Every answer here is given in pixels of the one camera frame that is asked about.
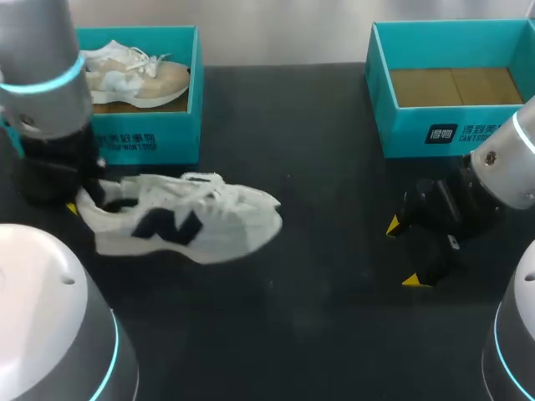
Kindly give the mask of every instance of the shoe sole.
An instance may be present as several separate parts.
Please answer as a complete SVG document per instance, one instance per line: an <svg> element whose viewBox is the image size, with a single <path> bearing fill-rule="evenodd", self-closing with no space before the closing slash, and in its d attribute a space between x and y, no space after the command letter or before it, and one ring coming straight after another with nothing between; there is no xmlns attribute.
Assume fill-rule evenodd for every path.
<svg viewBox="0 0 535 401"><path fill-rule="evenodd" d="M162 98L156 99L140 99L134 96L129 96L125 94L117 94L115 92L104 92L99 90L92 90L91 97L93 98L93 104L108 104L114 102L123 102L131 104L138 109L151 109L153 107L163 106L172 102L176 98L180 97L184 92L188 90L189 87L185 87L183 90L170 94L169 96L164 96Z"/></svg>
<svg viewBox="0 0 535 401"><path fill-rule="evenodd" d="M258 246L256 249L251 250L247 254L230 256L226 258L217 258L212 254L200 252L195 249L191 249L187 246L178 245L173 242L167 242L159 237L145 240L143 238L136 238L133 236L119 237L111 234L95 234L96 251L99 255L103 256L142 256L157 251L175 251L180 252L182 255L192 259L193 261L202 265L212 263L222 263L224 261L231 261L239 259L253 253L260 249L262 246L270 242L281 230L283 226L283 219L279 215L275 215L273 224L268 230L267 241Z"/></svg>

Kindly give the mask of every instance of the white sneaker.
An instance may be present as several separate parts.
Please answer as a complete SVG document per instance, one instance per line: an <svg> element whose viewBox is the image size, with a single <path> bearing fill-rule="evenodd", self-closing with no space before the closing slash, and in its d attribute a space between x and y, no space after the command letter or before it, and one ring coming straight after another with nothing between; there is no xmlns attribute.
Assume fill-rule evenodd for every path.
<svg viewBox="0 0 535 401"><path fill-rule="evenodd" d="M190 74L185 65L149 57L115 40L98 50L83 50L94 104L126 102L138 108L162 106L186 92Z"/></svg>
<svg viewBox="0 0 535 401"><path fill-rule="evenodd" d="M230 261L268 243L283 223L271 195L225 184L217 174L137 175L100 184L106 205L124 205L116 213L104 211L79 192L76 206L100 255L172 250L201 264Z"/></svg>

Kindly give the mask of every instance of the white wall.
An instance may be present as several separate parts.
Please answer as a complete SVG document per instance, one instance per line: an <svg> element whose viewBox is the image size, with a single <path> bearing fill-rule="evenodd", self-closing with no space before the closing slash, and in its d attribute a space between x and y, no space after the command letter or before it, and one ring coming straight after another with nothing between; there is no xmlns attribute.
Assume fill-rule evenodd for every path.
<svg viewBox="0 0 535 401"><path fill-rule="evenodd" d="M69 0L82 26L198 25L205 63L364 61L373 21L520 18L530 0Z"/></svg>

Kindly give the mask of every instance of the cardboard box bottom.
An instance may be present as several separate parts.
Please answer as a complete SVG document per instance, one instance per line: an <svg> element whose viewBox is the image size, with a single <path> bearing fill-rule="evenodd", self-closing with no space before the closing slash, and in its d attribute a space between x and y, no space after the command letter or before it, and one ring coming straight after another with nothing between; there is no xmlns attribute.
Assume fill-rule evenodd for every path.
<svg viewBox="0 0 535 401"><path fill-rule="evenodd" d="M402 108L524 104L506 68L396 69L390 77Z"/></svg>

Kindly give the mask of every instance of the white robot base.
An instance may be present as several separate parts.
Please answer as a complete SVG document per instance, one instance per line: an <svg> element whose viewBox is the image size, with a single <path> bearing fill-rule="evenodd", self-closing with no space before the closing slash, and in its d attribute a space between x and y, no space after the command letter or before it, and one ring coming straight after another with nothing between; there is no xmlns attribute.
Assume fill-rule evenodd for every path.
<svg viewBox="0 0 535 401"><path fill-rule="evenodd" d="M126 332L74 253L36 228L0 225L0 399L133 401Z"/></svg>
<svg viewBox="0 0 535 401"><path fill-rule="evenodd" d="M493 401L535 401L535 242L518 263L497 309L481 366Z"/></svg>

